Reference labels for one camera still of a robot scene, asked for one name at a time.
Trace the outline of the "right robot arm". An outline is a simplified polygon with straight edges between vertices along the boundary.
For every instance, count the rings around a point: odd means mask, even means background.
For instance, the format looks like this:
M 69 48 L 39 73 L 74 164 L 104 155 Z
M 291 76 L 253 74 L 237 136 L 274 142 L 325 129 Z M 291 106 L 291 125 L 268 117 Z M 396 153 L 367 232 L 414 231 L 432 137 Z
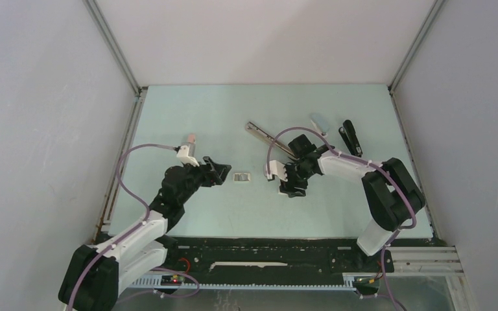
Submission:
M 425 197 L 406 166 L 398 158 L 375 163 L 346 154 L 329 143 L 316 146 L 302 134 L 289 143 L 295 155 L 291 162 L 268 159 L 264 175 L 279 178 L 279 192 L 290 198 L 304 197 L 313 176 L 335 176 L 359 184 L 372 219 L 358 236 L 351 253 L 355 268 L 367 271 L 377 254 L 396 233 L 416 226 L 416 215 L 425 207 Z

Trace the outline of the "beige black long stapler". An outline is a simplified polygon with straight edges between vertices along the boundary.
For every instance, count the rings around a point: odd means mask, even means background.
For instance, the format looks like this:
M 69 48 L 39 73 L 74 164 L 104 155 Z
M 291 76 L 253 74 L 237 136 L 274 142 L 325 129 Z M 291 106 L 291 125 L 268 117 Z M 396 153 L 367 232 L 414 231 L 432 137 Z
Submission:
M 253 122 L 247 122 L 244 125 L 244 129 L 249 134 L 253 135 L 255 138 L 259 139 L 260 141 L 264 142 L 267 145 L 273 143 L 277 149 L 281 150 L 290 159 L 297 159 L 293 151 L 286 144 L 282 143 L 279 140 L 274 141 L 274 137 L 272 135 L 268 134 L 261 127 L 257 126 Z

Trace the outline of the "staple box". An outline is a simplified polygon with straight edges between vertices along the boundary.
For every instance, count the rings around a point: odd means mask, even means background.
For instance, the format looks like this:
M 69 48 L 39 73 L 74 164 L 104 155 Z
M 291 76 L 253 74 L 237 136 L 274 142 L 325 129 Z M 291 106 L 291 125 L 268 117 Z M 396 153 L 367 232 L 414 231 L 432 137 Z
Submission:
M 248 172 L 236 172 L 233 174 L 233 181 L 237 183 L 250 182 L 251 174 Z

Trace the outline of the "light blue stapler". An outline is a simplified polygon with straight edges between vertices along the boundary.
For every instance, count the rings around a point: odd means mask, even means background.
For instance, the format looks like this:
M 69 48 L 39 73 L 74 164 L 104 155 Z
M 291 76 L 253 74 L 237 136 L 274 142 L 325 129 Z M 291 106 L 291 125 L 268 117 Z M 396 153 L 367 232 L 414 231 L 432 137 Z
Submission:
M 310 120 L 314 129 L 322 136 L 326 137 L 330 131 L 330 124 L 327 120 L 319 113 L 310 114 Z

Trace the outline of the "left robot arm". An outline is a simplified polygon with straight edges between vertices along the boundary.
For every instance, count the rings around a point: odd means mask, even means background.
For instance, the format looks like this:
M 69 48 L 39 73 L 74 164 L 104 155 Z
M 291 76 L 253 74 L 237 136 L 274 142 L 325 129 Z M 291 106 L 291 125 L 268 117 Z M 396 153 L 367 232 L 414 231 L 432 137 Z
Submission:
M 176 267 L 179 252 L 166 234 L 199 188 L 222 185 L 230 171 L 231 165 L 208 156 L 196 166 L 168 168 L 157 195 L 135 223 L 100 244 L 74 251 L 58 292 L 66 310 L 111 310 L 125 288 L 146 272 Z

